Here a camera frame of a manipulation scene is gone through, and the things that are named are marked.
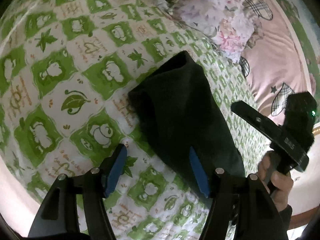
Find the right hand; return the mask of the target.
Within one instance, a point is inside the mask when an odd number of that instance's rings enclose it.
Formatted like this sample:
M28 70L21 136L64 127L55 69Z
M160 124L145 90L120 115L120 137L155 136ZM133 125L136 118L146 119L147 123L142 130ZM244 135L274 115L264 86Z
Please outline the right hand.
M267 184L265 183L265 178L267 171L271 166L270 154L272 151L268 151L263 156L262 160L258 164L258 171L256 175L263 182L264 187L270 192ZM278 212L284 211L288 206L289 194L293 188L293 180L291 178L291 173L288 172L286 175L275 170L272 175L270 182L276 187L276 190L271 194L271 198L278 210Z

